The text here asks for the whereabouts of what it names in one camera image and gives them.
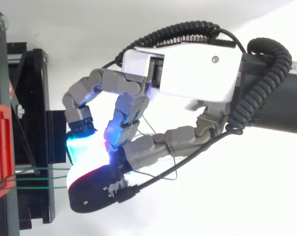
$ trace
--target gray joint housing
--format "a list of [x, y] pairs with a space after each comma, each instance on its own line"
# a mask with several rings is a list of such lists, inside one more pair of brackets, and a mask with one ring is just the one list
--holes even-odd
[[113, 119], [109, 121], [104, 137], [114, 148], [131, 141], [137, 132], [139, 119], [149, 104], [147, 96], [120, 95], [115, 103]]
[[150, 166], [167, 155], [188, 156], [213, 136], [221, 134], [230, 112], [230, 104], [203, 102], [203, 105], [206, 110], [197, 118], [196, 128], [183, 126], [167, 130], [164, 134], [145, 135], [124, 144], [122, 147], [131, 167], [137, 170]]
[[145, 135], [122, 147], [129, 164], [133, 170], [137, 170], [150, 166], [156, 163], [159, 158], [167, 155], [172, 157], [190, 155], [210, 138], [209, 131], [205, 132], [203, 136], [197, 137], [195, 128], [183, 126], [167, 130], [164, 134]]
[[80, 107], [93, 100], [101, 91], [141, 97], [145, 91], [144, 77], [107, 69], [93, 70], [89, 77], [77, 81], [64, 95], [63, 105], [66, 108], [67, 122], [91, 117], [88, 107]]

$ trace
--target red clamp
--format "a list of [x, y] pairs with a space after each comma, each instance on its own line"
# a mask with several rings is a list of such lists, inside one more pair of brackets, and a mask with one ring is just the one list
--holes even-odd
[[[11, 108], [0, 105], [0, 181], [14, 180], [13, 136]], [[15, 181], [5, 181], [0, 184], [0, 197], [9, 192], [8, 188], [15, 186]]]

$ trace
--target black metal frame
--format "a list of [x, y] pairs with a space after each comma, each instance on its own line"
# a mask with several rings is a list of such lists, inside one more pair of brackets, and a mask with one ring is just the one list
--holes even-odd
[[[20, 54], [19, 64], [9, 64], [12, 97], [13, 136], [16, 164], [52, 167], [64, 163], [66, 120], [63, 111], [49, 111], [47, 64], [41, 49], [26, 50], [26, 43], [7, 44], [8, 54]], [[25, 114], [18, 118], [17, 105]], [[53, 177], [53, 171], [40, 171], [19, 177]], [[51, 180], [19, 181], [17, 186], [49, 186]], [[20, 229], [31, 229], [31, 219], [42, 218], [51, 223], [55, 218], [54, 190], [18, 190]]]

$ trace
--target black cable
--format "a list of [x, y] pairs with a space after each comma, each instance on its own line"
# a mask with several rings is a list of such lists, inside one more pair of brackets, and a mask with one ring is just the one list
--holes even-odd
[[269, 38], [252, 39], [247, 45], [249, 54], [263, 54], [273, 56], [270, 67], [264, 76], [257, 80], [247, 94], [238, 102], [229, 116], [226, 129], [243, 130], [263, 107], [267, 97], [282, 84], [288, 75], [292, 58], [288, 50], [280, 43]]
[[110, 67], [110, 66], [112, 66], [112, 65], [114, 65], [114, 64], [115, 64], [115, 61], [111, 61], [111, 62], [109, 62], [108, 64], [104, 65], [102, 68], [103, 68], [103, 69], [107, 69], [108, 67]]
[[178, 164], [174, 165], [173, 167], [169, 168], [168, 170], [162, 172], [160, 175], [150, 179], [149, 181], [146, 181], [140, 185], [135, 185], [134, 188], [136, 188], [137, 191], [148, 187], [149, 185], [157, 182], [158, 180], [166, 177], [167, 175], [169, 175], [170, 173], [176, 171], [177, 169], [179, 169], [180, 167], [184, 166], [185, 164], [187, 164], [189, 161], [191, 161], [192, 159], [194, 159], [195, 157], [197, 157], [200, 153], [202, 153], [203, 151], [206, 151], [211, 145], [213, 145], [214, 143], [218, 142], [219, 140], [227, 137], [228, 135], [230, 135], [232, 133], [230, 132], [224, 132], [218, 136], [216, 136], [215, 138], [213, 138], [212, 140], [208, 141], [207, 143], [205, 143], [202, 147], [200, 147], [198, 150], [196, 150], [195, 152], [193, 152], [191, 155], [189, 155], [187, 158], [185, 158], [184, 160], [182, 160], [181, 162], [179, 162]]
[[118, 56], [116, 56], [115, 63], [117, 64], [117, 66], [122, 67], [124, 53], [129, 49], [133, 49], [134, 47], [150, 48], [155, 46], [158, 42], [168, 40], [174, 37], [184, 35], [202, 35], [205, 37], [215, 39], [218, 37], [219, 32], [213, 31], [218, 28], [220, 28], [219, 25], [206, 21], [191, 21], [162, 28], [160, 30], [150, 33], [149, 35], [143, 38], [139, 38], [138, 40], [131, 43], [129, 46], [123, 49], [118, 54]]
[[152, 131], [153, 131], [155, 134], [157, 134], [156, 131], [154, 130], [154, 128], [151, 126], [151, 124], [148, 122], [148, 120], [145, 118], [144, 115], [143, 115], [143, 119], [146, 121], [146, 123], [147, 123], [148, 126], [152, 129]]
[[215, 29], [212, 31], [212, 34], [215, 35], [217, 33], [223, 33], [227, 36], [229, 36], [236, 44], [237, 46], [240, 48], [240, 50], [243, 52], [243, 53], [246, 53], [246, 50], [244, 49], [243, 45], [241, 44], [241, 42], [237, 39], [237, 37], [235, 37], [235, 35], [225, 29], [221, 29], [221, 28], [218, 28], [218, 29]]

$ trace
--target green wire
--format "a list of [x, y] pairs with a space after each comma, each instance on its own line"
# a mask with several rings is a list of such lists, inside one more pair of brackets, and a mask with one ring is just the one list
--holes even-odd
[[4, 181], [4, 180], [6, 180], [6, 179], [8, 179], [8, 178], [14, 177], [14, 176], [16, 176], [16, 175], [19, 175], [19, 174], [22, 174], [22, 173], [25, 173], [25, 172], [27, 172], [27, 171], [31, 171], [31, 170], [69, 171], [70, 169], [69, 169], [69, 168], [32, 167], [32, 168], [27, 168], [27, 169], [25, 169], [25, 170], [23, 170], [23, 171], [21, 171], [21, 172], [14, 173], [14, 174], [12, 174], [12, 175], [10, 175], [10, 176], [7, 176], [7, 177], [5, 177], [5, 178], [4, 178], [3, 180], [1, 180], [1, 181]]
[[67, 176], [59, 176], [59, 177], [48, 177], [48, 178], [17, 178], [17, 179], [11, 179], [11, 180], [6, 180], [0, 181], [0, 184], [5, 183], [5, 182], [13, 182], [13, 181], [27, 181], [27, 180], [51, 180], [51, 179], [58, 179], [58, 178], [67, 178]]
[[[22, 180], [51, 180], [51, 179], [58, 179], [58, 178], [65, 178], [67, 176], [60, 176], [60, 177], [43, 177], [43, 178], [18, 178], [18, 179], [11, 179], [11, 180], [6, 180], [10, 177], [15, 177], [16, 175], [25, 173], [29, 170], [56, 170], [56, 171], [68, 171], [70, 170], [69, 168], [50, 168], [50, 167], [33, 167], [33, 168], [27, 168], [19, 173], [14, 173], [10, 176], [7, 176], [3, 180], [0, 181], [0, 184], [5, 183], [5, 182], [12, 182], [12, 181], [22, 181]], [[63, 187], [13, 187], [13, 188], [1, 188], [0, 190], [6, 190], [6, 189], [59, 189], [59, 188], [67, 188], [66, 186]]]
[[1, 188], [0, 191], [2, 190], [10, 190], [10, 189], [61, 189], [61, 188], [67, 188], [67, 186], [63, 186], [63, 187], [12, 187], [12, 188]]

